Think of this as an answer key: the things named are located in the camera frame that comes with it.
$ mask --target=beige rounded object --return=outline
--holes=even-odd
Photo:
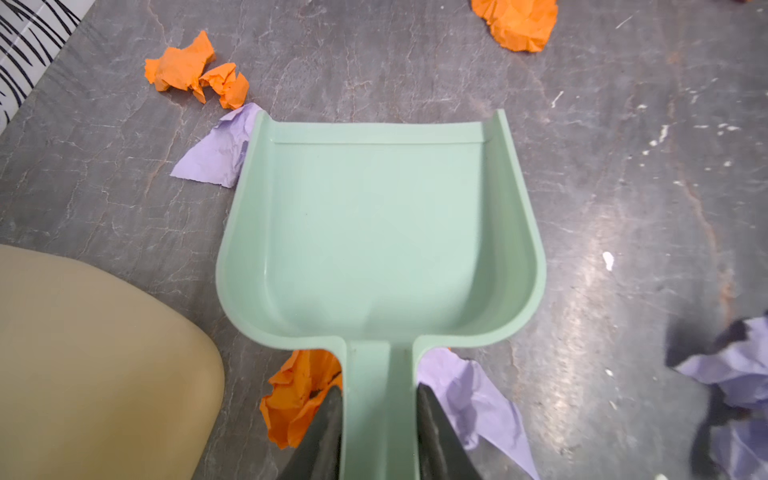
[[[0,246],[0,478],[188,480],[223,384],[214,343],[152,296]]]

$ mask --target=black and white patterned object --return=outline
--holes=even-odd
[[[0,132],[94,0],[0,0]]]

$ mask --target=table surface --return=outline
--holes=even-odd
[[[169,176],[226,112],[144,79],[145,58],[201,29],[276,120],[504,108],[547,289],[514,338],[460,353],[517,402],[544,479],[715,475],[717,405],[665,364],[768,307],[768,2],[562,2],[531,55],[500,48],[466,0],[97,0],[0,136],[0,242],[98,266],[210,335],[227,391],[195,479],[261,480],[291,455],[258,409],[288,353],[219,305],[233,191]],[[472,458],[524,478],[488,444]]]

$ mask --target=torn purple paper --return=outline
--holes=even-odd
[[[753,410],[753,418],[713,427],[710,455],[733,480],[768,480],[768,316],[746,324],[746,340],[713,355],[694,355],[675,369],[717,384],[725,403]]]
[[[170,175],[234,187],[260,110],[258,105],[249,103],[224,115],[203,140],[184,154]]]
[[[479,363],[448,349],[422,357],[416,378],[432,388],[458,439],[472,450],[483,437],[539,480],[520,411],[493,385]]]

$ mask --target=dustpan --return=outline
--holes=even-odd
[[[339,477],[419,477],[415,371],[520,329],[545,257],[504,111],[462,124],[257,116],[216,285],[246,336],[344,375]]]

